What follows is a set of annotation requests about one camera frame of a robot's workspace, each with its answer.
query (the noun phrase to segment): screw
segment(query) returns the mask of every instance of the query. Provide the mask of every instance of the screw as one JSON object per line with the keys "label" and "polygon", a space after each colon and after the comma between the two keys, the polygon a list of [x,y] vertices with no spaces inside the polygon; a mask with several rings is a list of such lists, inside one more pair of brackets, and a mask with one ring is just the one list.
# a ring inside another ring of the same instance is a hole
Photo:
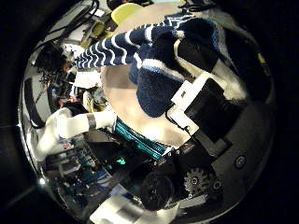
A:
{"label": "screw", "polygon": [[196,185],[196,184],[198,183],[198,178],[197,178],[197,177],[193,177],[193,178],[191,179],[191,183],[192,183],[193,185]]}
{"label": "screw", "polygon": [[220,189],[221,188],[221,182],[219,180],[215,181],[213,184],[213,189]]}
{"label": "screw", "polygon": [[246,157],[245,156],[239,156],[235,160],[235,168],[236,169],[242,169],[246,164]]}

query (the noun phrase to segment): gear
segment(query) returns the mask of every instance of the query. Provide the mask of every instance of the gear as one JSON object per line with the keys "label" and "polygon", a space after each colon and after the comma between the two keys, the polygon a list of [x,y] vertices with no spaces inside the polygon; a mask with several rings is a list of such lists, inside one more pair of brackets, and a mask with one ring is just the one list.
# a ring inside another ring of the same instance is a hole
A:
{"label": "gear", "polygon": [[209,187],[212,177],[213,174],[208,174],[204,169],[191,169],[184,177],[185,189],[192,195],[203,192]]}

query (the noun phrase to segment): table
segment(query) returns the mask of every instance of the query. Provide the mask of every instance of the table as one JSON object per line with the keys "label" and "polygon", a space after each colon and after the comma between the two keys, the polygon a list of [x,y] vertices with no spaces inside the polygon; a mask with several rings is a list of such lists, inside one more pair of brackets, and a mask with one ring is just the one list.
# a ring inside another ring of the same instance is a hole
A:
{"label": "table", "polygon": [[[179,3],[160,3],[140,8],[122,22],[115,33],[123,33],[146,23],[161,22],[164,15],[179,12],[178,5]],[[111,106],[117,115],[138,133],[149,139],[180,147],[190,137],[170,123],[164,115],[154,119],[141,109],[136,97],[136,85],[127,76],[129,69],[130,65],[102,68],[103,89]]]}

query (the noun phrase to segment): wire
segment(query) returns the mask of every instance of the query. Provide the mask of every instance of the wire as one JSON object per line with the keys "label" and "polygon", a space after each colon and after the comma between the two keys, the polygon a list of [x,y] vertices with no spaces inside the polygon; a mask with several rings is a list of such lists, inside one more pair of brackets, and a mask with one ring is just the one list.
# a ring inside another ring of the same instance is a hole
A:
{"label": "wire", "polygon": [[42,47],[48,45],[49,43],[51,43],[51,42],[53,42],[53,41],[55,41],[55,40],[59,40],[59,39],[61,39],[62,37],[65,37],[66,35],[69,35],[69,34],[72,33],[74,30],[78,29],[81,25],[83,25],[85,22],[89,21],[89,20],[94,16],[94,14],[96,13],[97,9],[99,8],[99,2],[98,2],[97,0],[93,0],[93,5],[94,5],[94,3],[96,4],[96,6],[95,6],[95,10],[94,10],[93,14],[91,14],[86,20],[84,20],[84,21],[82,21],[81,23],[77,24],[75,27],[73,27],[73,28],[71,28],[70,30],[64,32],[63,34],[61,34],[61,35],[59,35],[59,36],[57,36],[57,37],[54,37],[53,39],[50,39],[50,40],[48,40],[48,41],[46,41],[46,42],[40,44],[39,46],[37,46],[37,47],[34,49],[34,51],[36,51],[36,50],[38,50],[38,49],[40,49],[40,48],[42,48]]}
{"label": "wire", "polygon": [[44,125],[36,126],[36,125],[33,124],[33,122],[32,122],[32,113],[33,113],[33,111],[34,111],[34,108],[35,108],[37,102],[39,101],[39,99],[41,98],[41,96],[47,91],[47,89],[48,89],[48,86],[46,86],[45,89],[43,89],[43,90],[41,90],[41,91],[39,92],[39,94],[37,95],[37,97],[36,97],[36,99],[35,99],[35,101],[34,101],[32,107],[31,107],[31,109],[30,109],[30,112],[29,112],[29,122],[30,122],[31,126],[32,126],[34,129],[41,129],[41,128],[44,127]]}
{"label": "wire", "polygon": [[[77,24],[75,27],[73,27],[73,28],[71,28],[70,30],[66,31],[66,32],[63,33],[62,35],[59,35],[59,36],[57,36],[57,37],[54,37],[53,39],[50,39],[50,40],[48,40],[48,41],[46,41],[46,42],[40,44],[39,46],[37,46],[37,47],[33,50],[33,52],[35,52],[36,50],[38,50],[38,49],[40,49],[40,48],[42,48],[42,47],[44,47],[44,46],[46,46],[46,45],[48,45],[49,43],[51,43],[51,42],[53,42],[53,41],[55,41],[55,40],[59,40],[59,39],[61,39],[62,37],[65,37],[66,35],[69,35],[69,34],[72,33],[74,30],[78,29],[81,25],[83,25],[85,22],[89,21],[89,20],[94,16],[94,14],[96,13],[97,9],[99,8],[99,2],[98,2],[98,0],[93,0],[92,5],[90,6],[89,10],[88,10],[87,12],[85,12],[84,15],[82,15],[82,17],[81,17],[81,18],[83,18],[83,17],[86,16],[89,12],[91,12],[91,11],[92,11],[92,8],[94,7],[94,4],[96,4],[96,6],[95,6],[95,10],[94,10],[94,12],[93,12],[93,13],[92,13],[86,20],[80,22],[80,23]],[[43,125],[36,126],[36,125],[33,124],[33,122],[32,122],[32,113],[33,113],[33,110],[34,110],[34,108],[35,108],[37,102],[39,101],[41,95],[42,95],[47,89],[48,89],[48,86],[45,88],[45,90],[42,90],[42,91],[38,94],[38,96],[37,96],[35,102],[34,102],[33,105],[32,105],[32,108],[31,108],[30,111],[29,111],[29,120],[30,120],[30,124],[32,125],[32,127],[33,127],[34,129],[41,129],[41,128],[43,128]]]}
{"label": "wire", "polygon": [[81,15],[79,18],[75,19],[73,22],[71,22],[71,23],[68,24],[68,25],[65,25],[65,26],[63,26],[63,27],[57,28],[57,29],[55,29],[55,30],[53,30],[53,31],[50,31],[50,32],[48,33],[48,35],[51,35],[51,34],[56,33],[56,32],[58,32],[58,31],[61,31],[61,30],[65,29],[65,28],[67,28],[67,27],[70,27],[71,25],[74,25],[74,23],[76,23],[76,22],[82,20],[82,19],[83,19],[89,12],[92,11],[92,9],[93,9],[93,5],[94,5],[94,1],[93,1],[92,5],[88,8],[88,10],[87,10],[86,12],[84,12],[84,14]]}

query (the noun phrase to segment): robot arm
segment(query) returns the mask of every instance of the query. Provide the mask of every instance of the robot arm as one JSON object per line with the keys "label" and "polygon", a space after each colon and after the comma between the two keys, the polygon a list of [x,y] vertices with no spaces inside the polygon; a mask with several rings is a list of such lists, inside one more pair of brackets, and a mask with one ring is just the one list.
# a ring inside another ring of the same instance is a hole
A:
{"label": "robot arm", "polygon": [[116,118],[117,116],[112,111],[79,114],[73,118],[61,115],[57,118],[57,132],[62,138],[71,138],[92,129],[112,128]]}
{"label": "robot arm", "polygon": [[71,116],[68,108],[61,108],[52,114],[44,130],[40,133],[37,147],[33,154],[37,161],[43,161],[47,156],[63,152],[64,145],[61,138],[71,138],[92,129],[114,128],[117,116],[112,111],[102,111],[89,114]]}

